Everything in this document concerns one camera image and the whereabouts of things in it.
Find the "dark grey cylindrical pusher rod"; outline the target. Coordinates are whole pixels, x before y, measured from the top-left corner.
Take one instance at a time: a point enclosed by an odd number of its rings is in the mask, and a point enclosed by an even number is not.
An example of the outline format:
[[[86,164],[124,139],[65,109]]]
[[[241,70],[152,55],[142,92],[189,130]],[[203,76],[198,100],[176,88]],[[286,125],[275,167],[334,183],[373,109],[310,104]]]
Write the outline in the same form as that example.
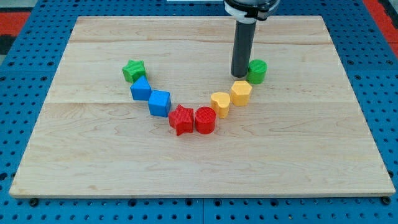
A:
[[[255,30],[256,22],[245,24],[236,21],[231,61],[231,74],[236,78],[247,75]]]

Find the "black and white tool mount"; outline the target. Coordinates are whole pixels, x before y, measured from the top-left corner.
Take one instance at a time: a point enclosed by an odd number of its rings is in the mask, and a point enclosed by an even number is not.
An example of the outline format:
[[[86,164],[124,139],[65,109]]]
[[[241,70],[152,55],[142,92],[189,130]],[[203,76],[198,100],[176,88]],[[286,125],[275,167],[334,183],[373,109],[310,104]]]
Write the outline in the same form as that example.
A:
[[[225,11],[243,24],[265,21],[279,4],[280,0],[224,0]]]

